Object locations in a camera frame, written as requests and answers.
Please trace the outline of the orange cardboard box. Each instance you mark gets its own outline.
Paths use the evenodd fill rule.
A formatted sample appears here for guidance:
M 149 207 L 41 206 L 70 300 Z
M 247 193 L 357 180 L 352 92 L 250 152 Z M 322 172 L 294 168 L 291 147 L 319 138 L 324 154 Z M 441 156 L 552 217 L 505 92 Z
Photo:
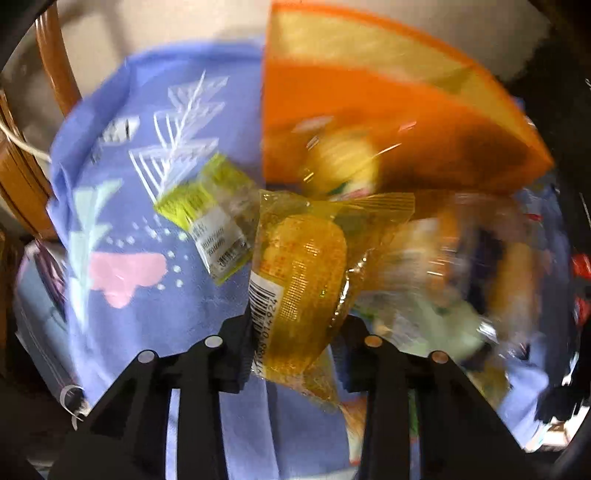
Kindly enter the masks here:
M 419 30 L 335 5 L 271 6 L 262 108 L 270 184 L 304 179 L 304 125 L 363 133 L 393 190 L 512 193 L 554 165 L 486 68 Z

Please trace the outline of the wooden chair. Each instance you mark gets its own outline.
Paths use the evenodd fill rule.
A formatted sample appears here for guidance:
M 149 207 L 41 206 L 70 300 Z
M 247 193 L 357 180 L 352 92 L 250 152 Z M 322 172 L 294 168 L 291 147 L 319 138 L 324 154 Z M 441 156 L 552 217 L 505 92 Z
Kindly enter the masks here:
M 66 51 L 57 1 L 46 1 L 37 17 L 20 26 L 1 65 L 1 213 L 16 229 L 54 238 L 46 211 L 52 196 L 50 144 L 65 116 L 81 100 Z

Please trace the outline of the blue patterned tablecloth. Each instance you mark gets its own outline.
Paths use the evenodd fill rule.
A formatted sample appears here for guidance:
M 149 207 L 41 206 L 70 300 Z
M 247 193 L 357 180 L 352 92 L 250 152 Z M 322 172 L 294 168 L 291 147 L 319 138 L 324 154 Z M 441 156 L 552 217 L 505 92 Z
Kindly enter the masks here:
M 217 287 L 193 240 L 153 209 L 162 164 L 176 154 L 197 174 L 216 151 L 260 181 L 260 42 L 191 42 L 128 57 L 66 117 L 50 153 L 50 218 L 68 252 L 70 354 L 95 404 L 142 350 L 187 350 L 243 312 L 249 271 Z M 541 443 L 536 421 L 544 337 L 532 360 L 510 360 L 513 389 L 498 410 L 520 446 Z M 250 377 L 221 396 L 230 479 L 345 479 L 353 444 L 342 413 L 286 387 Z

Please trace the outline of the lime green snack packet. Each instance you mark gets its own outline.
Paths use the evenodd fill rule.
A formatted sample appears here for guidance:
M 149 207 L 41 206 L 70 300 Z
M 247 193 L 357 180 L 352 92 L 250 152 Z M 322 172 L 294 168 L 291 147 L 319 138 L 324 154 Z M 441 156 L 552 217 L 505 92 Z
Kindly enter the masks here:
M 252 258 L 259 187 L 221 153 L 214 154 L 194 179 L 166 191 L 155 211 L 190 235 L 217 285 Z

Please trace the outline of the yellow jelly packet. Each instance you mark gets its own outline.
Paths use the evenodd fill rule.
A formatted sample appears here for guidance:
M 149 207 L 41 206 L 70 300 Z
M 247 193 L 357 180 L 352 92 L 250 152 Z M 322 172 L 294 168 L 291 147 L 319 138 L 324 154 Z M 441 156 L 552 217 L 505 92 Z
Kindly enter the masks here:
M 412 193 L 324 201 L 263 190 L 249 277 L 253 373 L 335 404 L 329 345 L 414 213 Z

